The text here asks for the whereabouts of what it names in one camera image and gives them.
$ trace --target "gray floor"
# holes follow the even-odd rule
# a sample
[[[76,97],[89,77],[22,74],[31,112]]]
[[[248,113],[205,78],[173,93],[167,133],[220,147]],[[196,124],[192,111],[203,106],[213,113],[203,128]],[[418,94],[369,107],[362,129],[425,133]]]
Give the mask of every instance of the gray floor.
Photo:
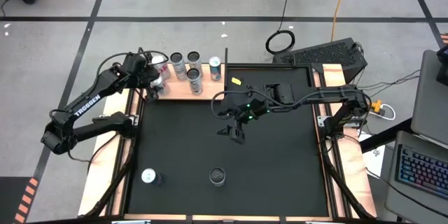
[[[0,112],[3,148],[0,150],[0,176],[32,176],[42,151],[39,139],[49,121],[48,111],[57,108],[74,63],[96,0],[37,0],[28,6],[10,0],[7,17],[30,17],[29,21],[0,22]],[[448,18],[448,0],[425,0],[435,18]],[[289,0],[288,17],[332,17],[337,0]],[[223,58],[229,48],[230,62],[271,62],[264,49],[278,22],[263,17],[279,17],[284,0],[102,0],[100,17],[172,17],[172,22],[95,22],[88,40],[70,100],[88,88],[98,64],[109,55],[145,49],[167,54],[197,50],[208,59]],[[250,22],[188,22],[176,17],[225,16],[251,17]],[[417,0],[342,0],[340,17],[348,18],[424,18]],[[34,17],[66,17],[67,22],[32,21]],[[84,17],[70,21],[70,17]],[[331,22],[285,22],[284,29],[296,35],[295,48],[314,46],[330,40]],[[438,23],[441,33],[447,23]],[[335,38],[352,37],[365,50],[369,66],[359,85],[394,81],[418,69],[424,50],[437,50],[427,22],[343,22],[337,23]],[[287,38],[276,38],[273,49],[281,49]],[[411,116],[417,80],[391,87],[374,99],[392,105],[394,121],[369,117],[373,133]],[[87,123],[102,113],[104,102],[84,115],[78,124]],[[94,141],[78,144],[73,155],[89,158]],[[86,166],[70,161],[66,155],[50,155],[28,221],[75,218],[81,201]],[[384,189],[372,180],[380,217],[394,218],[382,207]]]

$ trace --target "black table surface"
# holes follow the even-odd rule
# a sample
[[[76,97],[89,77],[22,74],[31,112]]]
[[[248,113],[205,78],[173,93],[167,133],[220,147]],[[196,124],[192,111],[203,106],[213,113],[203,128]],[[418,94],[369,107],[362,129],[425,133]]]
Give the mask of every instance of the black table surface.
[[[301,97],[309,86],[308,75],[306,69],[229,69],[227,89],[241,88],[232,77],[260,89],[267,83],[291,83],[294,95]],[[244,125],[242,146],[216,134],[227,124],[232,121],[214,118],[209,101],[145,105],[125,212],[328,216],[311,106],[267,114]],[[221,188],[209,181],[214,167],[225,170]],[[163,174],[162,186],[141,180],[147,168]]]

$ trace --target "yellow sticky note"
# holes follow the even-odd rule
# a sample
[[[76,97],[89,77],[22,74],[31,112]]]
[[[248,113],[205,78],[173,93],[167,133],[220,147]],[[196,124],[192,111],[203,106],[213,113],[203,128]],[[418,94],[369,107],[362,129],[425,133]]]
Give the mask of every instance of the yellow sticky note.
[[[237,84],[237,85],[241,85],[241,81],[238,80],[238,79],[235,78],[235,77],[232,77],[232,82],[235,83],[235,84]]]

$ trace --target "wooden tray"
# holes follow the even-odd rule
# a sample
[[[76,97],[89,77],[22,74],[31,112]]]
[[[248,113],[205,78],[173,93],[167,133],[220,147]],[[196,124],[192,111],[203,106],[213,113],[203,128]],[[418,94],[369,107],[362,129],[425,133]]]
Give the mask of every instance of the wooden tray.
[[[191,92],[188,80],[179,80],[174,73],[173,65],[168,64],[168,69],[171,71],[171,78],[167,79],[167,91],[164,94],[159,94],[159,99],[196,99],[196,100],[211,100],[217,92],[224,91],[225,80],[225,65],[221,64],[221,79],[214,81],[210,78],[210,66],[202,64],[202,94],[194,95]],[[221,100],[224,96],[220,95],[216,99]]]

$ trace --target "small metal cylinder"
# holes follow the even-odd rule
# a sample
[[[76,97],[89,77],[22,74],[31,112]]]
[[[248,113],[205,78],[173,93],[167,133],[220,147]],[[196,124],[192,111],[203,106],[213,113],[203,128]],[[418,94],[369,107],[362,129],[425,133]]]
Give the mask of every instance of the small metal cylinder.
[[[154,169],[147,168],[141,173],[141,180],[144,183],[161,186],[163,184],[163,175]]]
[[[190,68],[196,68],[199,70],[199,74],[202,78],[202,63],[198,52],[188,53],[187,59],[189,61]]]
[[[201,80],[201,75],[199,73],[199,70],[197,70],[197,69],[188,70],[187,78],[188,78],[188,81],[190,82],[191,92],[194,95],[202,94],[202,80]]]
[[[170,57],[171,62],[173,63],[174,72],[179,80],[184,81],[187,79],[187,67],[185,66],[185,62],[183,61],[182,54],[179,52],[175,52]]]
[[[211,57],[209,60],[210,78],[213,81],[221,79],[221,60],[218,57]]]
[[[171,72],[168,68],[168,63],[161,63],[165,60],[165,58],[161,55],[156,55],[151,60],[151,64],[154,66],[155,69],[159,72],[159,74],[166,80],[169,77],[171,77]]]
[[[158,93],[163,94],[165,92],[167,84],[165,83],[165,79],[162,77],[162,75],[160,75],[159,78],[151,81],[150,86],[157,90]]]
[[[225,172],[221,168],[213,168],[209,174],[210,182],[216,186],[221,187],[224,186],[225,182]]]

